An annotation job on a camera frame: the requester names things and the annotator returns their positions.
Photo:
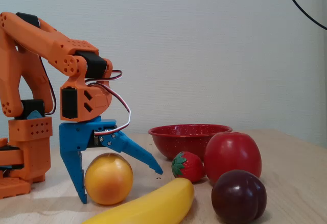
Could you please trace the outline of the blue gripper body with servo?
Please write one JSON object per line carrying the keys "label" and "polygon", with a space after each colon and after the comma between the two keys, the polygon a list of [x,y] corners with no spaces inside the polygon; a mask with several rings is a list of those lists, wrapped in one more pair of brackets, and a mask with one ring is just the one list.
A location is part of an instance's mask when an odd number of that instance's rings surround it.
{"label": "blue gripper body with servo", "polygon": [[84,122],[63,122],[59,126],[60,153],[104,147],[94,131],[112,130],[116,127],[115,119],[102,119],[101,116]]}

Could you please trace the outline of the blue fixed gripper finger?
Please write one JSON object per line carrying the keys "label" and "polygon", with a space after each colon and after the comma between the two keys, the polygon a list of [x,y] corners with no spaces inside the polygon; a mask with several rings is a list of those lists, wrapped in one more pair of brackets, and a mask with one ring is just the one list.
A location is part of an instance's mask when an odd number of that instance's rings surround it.
{"label": "blue fixed gripper finger", "polygon": [[82,168],[82,154],[80,151],[60,151],[61,158],[68,171],[80,201],[87,203],[87,194],[84,186],[84,170]]}

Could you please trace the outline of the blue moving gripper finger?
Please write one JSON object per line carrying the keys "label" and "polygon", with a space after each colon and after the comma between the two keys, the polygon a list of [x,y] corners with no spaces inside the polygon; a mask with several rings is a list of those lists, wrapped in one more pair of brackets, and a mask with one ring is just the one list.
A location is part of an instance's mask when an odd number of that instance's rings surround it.
{"label": "blue moving gripper finger", "polygon": [[163,174],[163,170],[154,156],[127,137],[123,132],[119,131],[112,134],[99,135],[99,141],[103,146],[106,146],[118,153],[126,153],[147,164],[157,174]]}

